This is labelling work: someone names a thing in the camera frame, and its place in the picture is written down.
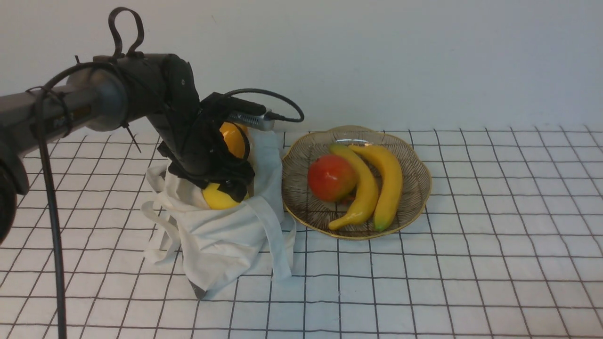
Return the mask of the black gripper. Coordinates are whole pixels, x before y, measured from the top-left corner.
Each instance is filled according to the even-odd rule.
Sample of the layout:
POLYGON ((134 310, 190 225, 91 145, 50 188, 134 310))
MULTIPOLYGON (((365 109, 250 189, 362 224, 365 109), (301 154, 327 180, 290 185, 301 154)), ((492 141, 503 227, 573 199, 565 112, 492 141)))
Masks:
POLYGON ((243 155, 228 150, 220 132, 223 125, 232 126, 233 117, 243 114, 244 121, 260 118, 267 108, 239 98, 222 98, 213 92, 200 101, 196 110, 180 113, 169 109, 157 114, 157 132, 162 138, 158 152, 171 164, 168 172, 194 186, 206 189, 218 184, 218 191, 236 202, 248 193, 255 172, 250 164, 251 143, 243 139, 243 155))

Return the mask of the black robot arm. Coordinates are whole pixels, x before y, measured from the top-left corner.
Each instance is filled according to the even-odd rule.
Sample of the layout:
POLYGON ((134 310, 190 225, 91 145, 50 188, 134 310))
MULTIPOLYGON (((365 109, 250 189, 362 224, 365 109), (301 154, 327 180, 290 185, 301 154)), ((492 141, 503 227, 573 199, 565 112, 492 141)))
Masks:
POLYGON ((81 128, 106 132, 147 118, 162 138, 169 172, 198 187, 224 183, 236 198, 254 178, 250 144, 239 159, 228 153, 226 122, 267 131, 265 106, 213 92, 200 99, 190 63, 174 54, 98 56, 62 71, 49 83, 1 98, 1 238, 13 225, 17 196, 30 183, 23 158, 81 128))

